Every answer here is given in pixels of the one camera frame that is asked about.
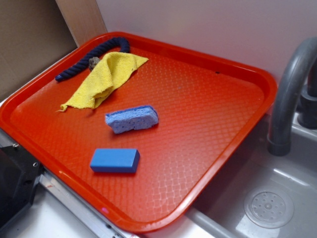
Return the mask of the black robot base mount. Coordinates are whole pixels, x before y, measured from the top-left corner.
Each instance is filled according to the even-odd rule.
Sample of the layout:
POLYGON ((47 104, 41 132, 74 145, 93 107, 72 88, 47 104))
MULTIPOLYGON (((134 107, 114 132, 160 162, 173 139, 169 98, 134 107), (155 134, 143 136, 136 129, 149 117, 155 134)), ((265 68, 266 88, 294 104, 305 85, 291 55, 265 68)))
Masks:
POLYGON ((33 205, 42 172, 42 164, 21 145, 0 149, 1 231, 33 205))

